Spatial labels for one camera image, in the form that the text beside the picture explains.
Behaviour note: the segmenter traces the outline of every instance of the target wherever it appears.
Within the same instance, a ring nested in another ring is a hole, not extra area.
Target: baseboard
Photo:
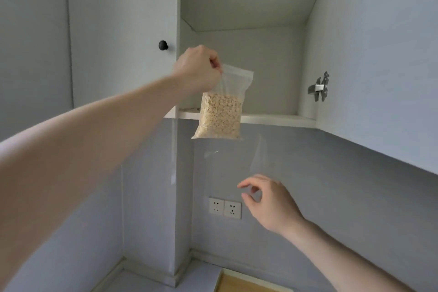
[[[112,283],[114,279],[122,272],[124,261],[126,259],[122,257],[115,267],[91,290],[91,292],[104,292]]]
[[[298,291],[306,291],[306,292],[329,291],[329,289],[327,289],[326,286],[297,286],[296,283],[291,280],[291,277],[280,276],[261,268],[252,267],[241,262],[237,262],[227,259],[225,257],[205,253],[203,251],[191,250],[190,253],[184,259],[184,261],[182,262],[182,264],[180,265],[180,267],[178,268],[178,271],[175,273],[175,275],[171,275],[167,272],[162,272],[153,269],[143,263],[134,260],[122,258],[120,262],[107,274],[107,276],[105,276],[105,278],[103,278],[101,282],[97,284],[94,289],[92,289],[91,292],[104,292],[112,283],[112,281],[123,270],[135,273],[139,276],[143,276],[153,281],[156,281],[158,283],[165,284],[167,286],[171,286],[175,288],[183,278],[185,271],[187,270],[193,259],[211,263],[218,267],[227,268],[233,271],[240,272],[245,275],[263,279],[267,282],[288,287],[297,292]]]
[[[175,273],[175,275],[171,275],[167,272],[162,272],[153,269],[143,263],[134,260],[129,260],[123,257],[118,262],[118,264],[115,267],[113,267],[113,269],[105,276],[105,278],[103,278],[99,282],[99,284],[97,284],[96,287],[91,290],[91,292],[104,292],[111,285],[112,281],[123,270],[132,272],[139,276],[143,276],[153,281],[156,281],[158,283],[165,284],[167,286],[171,286],[175,288],[178,286],[178,283],[183,278],[184,272],[189,267],[191,260],[192,260],[192,255],[191,253],[189,253],[184,259],[184,261],[182,262],[182,264],[180,265],[180,267],[178,268],[178,271]]]

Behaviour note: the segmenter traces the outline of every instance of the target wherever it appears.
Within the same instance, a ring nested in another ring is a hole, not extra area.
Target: electrical outlet
[[[223,216],[224,200],[209,197],[209,212],[213,215]]]
[[[242,203],[225,201],[224,216],[240,219],[242,216]]]

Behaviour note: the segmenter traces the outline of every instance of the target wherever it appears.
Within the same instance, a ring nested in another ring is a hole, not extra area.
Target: gray wall
[[[194,249],[303,291],[332,291],[245,207],[241,221],[208,214],[209,196],[241,202],[237,183],[259,172],[282,180],[333,237],[418,291],[438,290],[438,176],[315,129],[242,125],[242,137],[195,142]]]
[[[170,274],[175,270],[176,131],[176,121],[164,119],[123,163],[124,254]]]
[[[175,269],[187,258],[191,245],[193,206],[194,144],[192,120],[178,120],[177,137],[177,212],[175,228]]]
[[[0,141],[71,109],[67,0],[0,0]],[[24,264],[7,292],[90,291],[122,256],[120,170]]]

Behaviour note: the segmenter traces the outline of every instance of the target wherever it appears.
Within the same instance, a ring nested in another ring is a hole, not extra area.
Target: metal hinge
[[[314,95],[315,96],[315,102],[319,101],[319,94],[321,94],[321,100],[325,101],[326,97],[327,97],[327,84],[329,83],[329,77],[328,77],[328,73],[325,72],[324,73],[324,78],[322,79],[321,82],[321,78],[318,78],[316,80],[316,84],[312,84],[308,89],[307,89],[307,93],[309,95]]]

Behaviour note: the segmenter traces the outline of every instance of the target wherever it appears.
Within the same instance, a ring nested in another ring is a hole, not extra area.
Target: forearm
[[[413,291],[313,223],[290,227],[284,236],[310,259],[338,292]]]
[[[28,256],[190,94],[181,76],[110,97],[0,143],[0,291]]]

